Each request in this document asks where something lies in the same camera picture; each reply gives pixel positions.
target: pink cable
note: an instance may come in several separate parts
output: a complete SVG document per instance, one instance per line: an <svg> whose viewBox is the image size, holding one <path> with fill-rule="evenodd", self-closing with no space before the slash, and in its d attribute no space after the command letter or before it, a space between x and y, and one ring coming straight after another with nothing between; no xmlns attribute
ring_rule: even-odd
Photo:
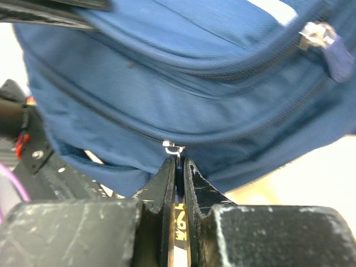
<svg viewBox="0 0 356 267"><path fill-rule="evenodd" d="M0 163L0 172L9 178L10 182L16 188L17 192L19 193L23 201L28 202L31 200L27 190L24 188L24 186L22 185L18 177L16 177L16 175L13 174L11 170L9 170L1 163Z"/></svg>

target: metal zipper slider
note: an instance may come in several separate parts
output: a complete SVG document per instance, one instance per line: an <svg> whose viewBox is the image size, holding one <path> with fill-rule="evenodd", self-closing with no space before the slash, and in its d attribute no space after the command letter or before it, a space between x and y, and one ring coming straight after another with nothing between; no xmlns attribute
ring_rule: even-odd
<svg viewBox="0 0 356 267"><path fill-rule="evenodd" d="M171 141L164 141L162 145L166 148L166 152L169 155L176 155L177 156L177 165L178 167L181 166L181 156L180 154L184 151L185 146L176 146L175 143Z"/></svg>
<svg viewBox="0 0 356 267"><path fill-rule="evenodd" d="M299 48L307 50L309 46L320 47L335 82L341 83L351 78L355 58L332 26L325 22L308 22L300 34Z"/></svg>

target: white label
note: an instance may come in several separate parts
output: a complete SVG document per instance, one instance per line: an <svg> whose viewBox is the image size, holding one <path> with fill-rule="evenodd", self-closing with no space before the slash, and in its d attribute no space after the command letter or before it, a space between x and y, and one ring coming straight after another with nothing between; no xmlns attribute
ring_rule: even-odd
<svg viewBox="0 0 356 267"><path fill-rule="evenodd" d="M298 14L286 3L279 0L247 0L274 17L279 24L287 26Z"/></svg>

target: screw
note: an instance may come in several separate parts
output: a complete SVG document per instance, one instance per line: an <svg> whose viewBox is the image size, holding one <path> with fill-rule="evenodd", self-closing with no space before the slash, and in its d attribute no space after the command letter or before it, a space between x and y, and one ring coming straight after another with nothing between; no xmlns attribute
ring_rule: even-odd
<svg viewBox="0 0 356 267"><path fill-rule="evenodd" d="M32 153L32 157L35 160L41 159L43 157L43 151L42 150L35 151L34 153Z"/></svg>

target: blue bag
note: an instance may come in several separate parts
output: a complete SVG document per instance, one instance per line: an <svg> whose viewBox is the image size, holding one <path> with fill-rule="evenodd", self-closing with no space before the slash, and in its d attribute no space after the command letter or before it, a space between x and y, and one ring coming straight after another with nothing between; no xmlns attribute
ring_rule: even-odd
<svg viewBox="0 0 356 267"><path fill-rule="evenodd" d="M226 192L356 127L353 0L73 10L99 31L15 26L29 86L59 155L121 195L157 173L163 143Z"/></svg>

